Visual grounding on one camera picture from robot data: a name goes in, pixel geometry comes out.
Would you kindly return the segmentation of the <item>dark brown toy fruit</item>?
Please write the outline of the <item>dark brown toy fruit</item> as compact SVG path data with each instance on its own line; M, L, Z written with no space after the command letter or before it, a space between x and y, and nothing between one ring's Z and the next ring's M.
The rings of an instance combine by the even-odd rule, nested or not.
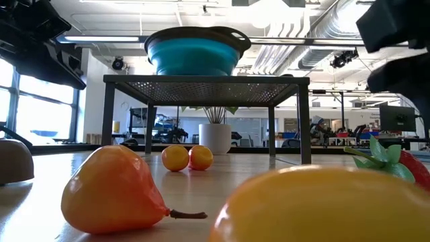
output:
M23 142L0 139L0 185L34 178L34 162Z

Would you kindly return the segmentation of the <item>green plant in white pot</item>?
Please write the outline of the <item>green plant in white pot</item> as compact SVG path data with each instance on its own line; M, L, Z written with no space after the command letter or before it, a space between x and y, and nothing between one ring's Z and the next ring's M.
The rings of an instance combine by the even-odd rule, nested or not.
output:
M231 125L226 123L226 113L235 114L238 107L225 106L181 106L181 110L187 108L203 110L208 118L208 124L199 125L199 145L208 147L213 155L227 154L231 147Z

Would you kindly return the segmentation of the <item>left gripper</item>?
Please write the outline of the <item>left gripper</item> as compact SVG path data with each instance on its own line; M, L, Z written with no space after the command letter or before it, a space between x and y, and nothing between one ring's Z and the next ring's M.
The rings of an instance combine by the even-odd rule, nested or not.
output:
M81 58L51 44L16 47L49 41L70 29L70 23L59 15L51 0L0 0L0 58L20 75L83 90L86 84Z

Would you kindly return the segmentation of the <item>orange-yellow toy pear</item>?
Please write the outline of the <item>orange-yellow toy pear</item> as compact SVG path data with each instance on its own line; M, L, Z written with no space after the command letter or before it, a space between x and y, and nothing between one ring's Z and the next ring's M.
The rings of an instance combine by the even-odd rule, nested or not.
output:
M243 182L209 242L430 242L430 193L387 173L295 166Z

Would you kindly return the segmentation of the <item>large window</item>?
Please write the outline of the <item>large window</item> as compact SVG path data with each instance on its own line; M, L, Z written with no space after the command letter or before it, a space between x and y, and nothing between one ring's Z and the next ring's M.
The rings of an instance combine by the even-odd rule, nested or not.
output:
M33 145L74 142L79 91L20 75L0 59L0 126Z

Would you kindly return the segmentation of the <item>grey perforated metal stand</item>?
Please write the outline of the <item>grey perforated metal stand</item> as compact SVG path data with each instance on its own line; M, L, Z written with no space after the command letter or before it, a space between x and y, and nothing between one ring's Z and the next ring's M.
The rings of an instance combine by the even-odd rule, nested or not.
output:
M104 75L105 97L101 143L112 143L115 91L147 106L144 150L152 151L152 129L157 106L266 107L269 120L269 155L275 156L275 107L296 95L303 164L311 162L308 77Z

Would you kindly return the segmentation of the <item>black aluminium rig frame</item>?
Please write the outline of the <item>black aluminium rig frame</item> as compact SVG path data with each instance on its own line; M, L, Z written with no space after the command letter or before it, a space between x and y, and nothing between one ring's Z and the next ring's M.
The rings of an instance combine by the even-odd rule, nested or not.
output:
M100 148L99 145L88 145L88 144L71 144L71 145L34 145L29 148L32 155L48 155L48 154L59 154L59 153L74 153L81 151L94 151ZM234 154L268 154L269 149L267 147L231 147L228 153ZM276 148L276 155L278 154L300 154L299 148ZM343 147L335 148L311 148L313 155L346 155L343 151Z

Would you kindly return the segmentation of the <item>small orange toy fruit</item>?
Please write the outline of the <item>small orange toy fruit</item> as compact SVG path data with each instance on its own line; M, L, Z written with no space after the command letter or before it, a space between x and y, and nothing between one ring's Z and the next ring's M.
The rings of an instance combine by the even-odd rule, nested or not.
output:
M189 150L188 167L197 171L207 170L214 162L214 156L208 147L196 145Z
M162 151L161 159L169 171L181 171L188 166L189 154L185 147L171 145Z

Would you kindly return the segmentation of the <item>orange toy peach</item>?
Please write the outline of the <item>orange toy peach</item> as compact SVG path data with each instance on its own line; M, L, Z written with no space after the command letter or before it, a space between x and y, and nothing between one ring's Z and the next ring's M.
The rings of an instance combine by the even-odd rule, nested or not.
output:
M208 216L168 208L148 164L123 145L88 156L64 187L60 209L73 228L93 235L147 229L166 217Z

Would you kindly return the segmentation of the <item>blue collapsible colander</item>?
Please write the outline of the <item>blue collapsible colander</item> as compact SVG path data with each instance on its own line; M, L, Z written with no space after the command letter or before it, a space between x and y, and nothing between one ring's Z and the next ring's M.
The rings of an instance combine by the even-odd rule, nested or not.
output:
M168 28L144 43L157 75L230 76L250 47L248 36L224 26Z

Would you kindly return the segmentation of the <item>black curved tube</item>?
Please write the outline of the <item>black curved tube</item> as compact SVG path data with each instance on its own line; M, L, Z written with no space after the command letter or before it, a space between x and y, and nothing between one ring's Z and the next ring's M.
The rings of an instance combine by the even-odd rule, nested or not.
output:
M0 126L0 131L4 132L7 136L10 136L12 139L22 142L23 144L25 144L25 146L27 146L27 148L30 148L33 146L33 144L30 141L28 141L24 137L20 136L19 134L8 129L5 126Z

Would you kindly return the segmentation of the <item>long ceiling light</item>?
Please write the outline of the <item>long ceiling light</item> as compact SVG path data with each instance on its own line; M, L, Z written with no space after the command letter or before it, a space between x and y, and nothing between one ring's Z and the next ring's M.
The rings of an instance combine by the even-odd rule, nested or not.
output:
M63 44L82 43L144 43L147 36L59 36L56 38Z

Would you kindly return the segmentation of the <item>person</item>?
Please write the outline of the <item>person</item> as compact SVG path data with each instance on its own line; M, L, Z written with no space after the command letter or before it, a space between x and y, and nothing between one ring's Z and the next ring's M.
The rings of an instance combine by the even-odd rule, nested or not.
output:
M329 126L325 126L325 120L320 116L313 116L310 121L311 145L327 148L329 139L335 137L335 133Z

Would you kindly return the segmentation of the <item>red toy strawberry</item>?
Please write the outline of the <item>red toy strawberry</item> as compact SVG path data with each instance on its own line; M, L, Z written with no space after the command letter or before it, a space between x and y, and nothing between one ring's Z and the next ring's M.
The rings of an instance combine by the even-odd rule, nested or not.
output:
M360 169L372 169L400 177L430 192L430 171L412 154L404 151L401 145L383 147L374 137L370 137L370 154L344 147L346 153L363 157L353 157L355 165Z

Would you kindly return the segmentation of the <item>silver ventilation duct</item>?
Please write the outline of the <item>silver ventilation duct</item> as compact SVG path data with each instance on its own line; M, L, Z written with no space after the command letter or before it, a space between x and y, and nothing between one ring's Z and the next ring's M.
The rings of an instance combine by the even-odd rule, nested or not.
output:
M315 24L310 23L307 13L303 13L300 19L292 24L276 23L270 27L269 35L273 37L359 38L355 22L370 7L363 1L335 0ZM260 48L251 72L279 75L288 67L311 70L334 51L333 47L264 45Z

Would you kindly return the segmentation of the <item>black computer monitor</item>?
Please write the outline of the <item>black computer monitor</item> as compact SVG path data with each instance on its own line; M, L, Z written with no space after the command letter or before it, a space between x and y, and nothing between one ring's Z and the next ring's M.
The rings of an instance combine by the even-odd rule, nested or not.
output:
M385 131L416 131L415 109L400 106L380 106L380 129Z

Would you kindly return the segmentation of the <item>black monitor on arm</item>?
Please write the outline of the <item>black monitor on arm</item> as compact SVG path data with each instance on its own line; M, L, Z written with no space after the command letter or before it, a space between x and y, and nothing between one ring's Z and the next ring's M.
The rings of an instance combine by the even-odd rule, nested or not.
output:
M130 108L129 128L146 127L147 108Z

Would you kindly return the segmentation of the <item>ceiling light rail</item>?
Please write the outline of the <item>ceiling light rail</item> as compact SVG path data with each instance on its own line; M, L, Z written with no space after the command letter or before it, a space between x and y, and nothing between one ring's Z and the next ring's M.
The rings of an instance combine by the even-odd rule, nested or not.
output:
M251 44L256 45L286 45L286 46L334 46L334 47L363 47L361 39L342 38L275 38L249 37Z

